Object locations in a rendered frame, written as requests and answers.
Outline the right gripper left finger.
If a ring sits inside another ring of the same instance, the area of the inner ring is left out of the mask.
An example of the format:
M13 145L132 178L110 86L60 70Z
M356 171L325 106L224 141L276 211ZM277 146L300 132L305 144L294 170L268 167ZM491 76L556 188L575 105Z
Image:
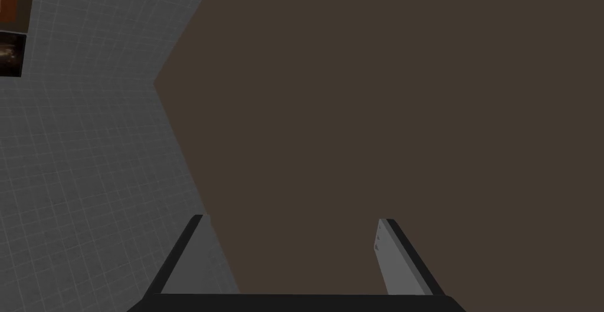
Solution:
M238 294L209 215L194 215L146 290L152 294Z

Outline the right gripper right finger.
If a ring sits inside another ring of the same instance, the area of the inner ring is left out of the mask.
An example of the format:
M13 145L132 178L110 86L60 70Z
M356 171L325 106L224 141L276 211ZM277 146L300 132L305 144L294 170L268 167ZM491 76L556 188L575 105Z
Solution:
M378 220L373 249L389 295L444 295L394 219Z

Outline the dark framed picture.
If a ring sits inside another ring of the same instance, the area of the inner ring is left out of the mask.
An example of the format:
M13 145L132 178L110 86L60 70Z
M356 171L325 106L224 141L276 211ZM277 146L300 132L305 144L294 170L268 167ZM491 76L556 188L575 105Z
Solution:
M27 36L0 31L0 77L21 77Z

